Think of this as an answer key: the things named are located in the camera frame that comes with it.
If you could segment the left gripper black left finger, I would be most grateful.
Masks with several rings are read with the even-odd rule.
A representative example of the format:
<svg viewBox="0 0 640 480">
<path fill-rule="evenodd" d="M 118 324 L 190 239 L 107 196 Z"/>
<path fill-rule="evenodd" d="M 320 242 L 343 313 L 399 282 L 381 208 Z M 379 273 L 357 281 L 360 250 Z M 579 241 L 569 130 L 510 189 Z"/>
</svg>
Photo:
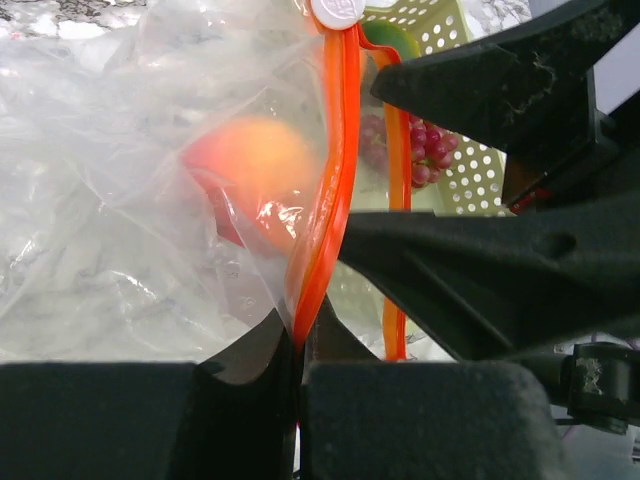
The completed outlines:
<svg viewBox="0 0 640 480">
<path fill-rule="evenodd" d="M 276 312 L 200 362 L 1 368 L 5 479 L 288 479 L 293 347 Z"/>
</svg>

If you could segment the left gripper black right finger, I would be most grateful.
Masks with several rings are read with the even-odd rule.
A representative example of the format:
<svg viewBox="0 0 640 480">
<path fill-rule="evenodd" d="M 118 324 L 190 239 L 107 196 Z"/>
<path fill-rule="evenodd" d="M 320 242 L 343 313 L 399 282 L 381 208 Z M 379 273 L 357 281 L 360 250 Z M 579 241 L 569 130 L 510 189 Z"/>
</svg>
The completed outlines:
<svg viewBox="0 0 640 480">
<path fill-rule="evenodd" d="M 561 479 L 541 384 L 509 362 L 378 360 L 324 302 L 300 390 L 305 479 Z"/>
</svg>

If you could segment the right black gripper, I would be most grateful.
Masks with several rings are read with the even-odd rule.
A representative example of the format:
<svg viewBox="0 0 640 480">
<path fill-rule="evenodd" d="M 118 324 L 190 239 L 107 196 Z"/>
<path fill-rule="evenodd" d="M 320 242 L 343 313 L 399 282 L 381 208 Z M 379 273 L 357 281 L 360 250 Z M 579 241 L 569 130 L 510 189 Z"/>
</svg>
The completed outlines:
<svg viewBox="0 0 640 480">
<path fill-rule="evenodd" d="M 507 163 L 521 217 L 360 212 L 341 261 L 457 359 L 513 356 L 592 332 L 547 366 L 524 358 L 567 424 L 639 423 L 639 152 L 551 171 Z"/>
</svg>

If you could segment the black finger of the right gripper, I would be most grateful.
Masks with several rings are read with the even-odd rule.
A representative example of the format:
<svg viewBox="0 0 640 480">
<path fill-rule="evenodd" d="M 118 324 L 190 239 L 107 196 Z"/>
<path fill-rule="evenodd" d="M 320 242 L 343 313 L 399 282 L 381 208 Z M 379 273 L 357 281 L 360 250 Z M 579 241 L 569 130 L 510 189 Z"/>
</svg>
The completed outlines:
<svg viewBox="0 0 640 480">
<path fill-rule="evenodd" d="M 517 27 L 379 71 L 372 95 L 513 155 L 593 140 L 595 64 L 639 23 L 636 0 L 567 1 Z"/>
</svg>

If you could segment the red grapes bunch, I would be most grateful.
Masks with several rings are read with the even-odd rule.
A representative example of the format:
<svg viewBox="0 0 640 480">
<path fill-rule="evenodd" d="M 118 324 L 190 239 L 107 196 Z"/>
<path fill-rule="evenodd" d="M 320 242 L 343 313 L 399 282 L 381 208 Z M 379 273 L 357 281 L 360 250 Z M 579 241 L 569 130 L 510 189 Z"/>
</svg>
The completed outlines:
<svg viewBox="0 0 640 480">
<path fill-rule="evenodd" d="M 440 180 L 453 164 L 458 139 L 452 132 L 437 127 L 419 117 L 409 116 L 411 147 L 411 182 L 421 189 Z M 389 173 L 387 131 L 380 115 L 367 114 L 361 120 L 360 156 L 379 174 Z"/>
</svg>

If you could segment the peach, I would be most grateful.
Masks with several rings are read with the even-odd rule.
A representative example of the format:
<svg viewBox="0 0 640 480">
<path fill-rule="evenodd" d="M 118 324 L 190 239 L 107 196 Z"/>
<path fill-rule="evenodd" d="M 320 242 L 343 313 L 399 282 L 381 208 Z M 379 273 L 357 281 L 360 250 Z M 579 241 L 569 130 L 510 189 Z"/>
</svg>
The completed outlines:
<svg viewBox="0 0 640 480">
<path fill-rule="evenodd" d="M 323 170 L 298 130 L 274 117 L 235 118 L 194 141 L 182 160 L 211 198 L 225 193 L 251 231 L 291 252 Z"/>
</svg>

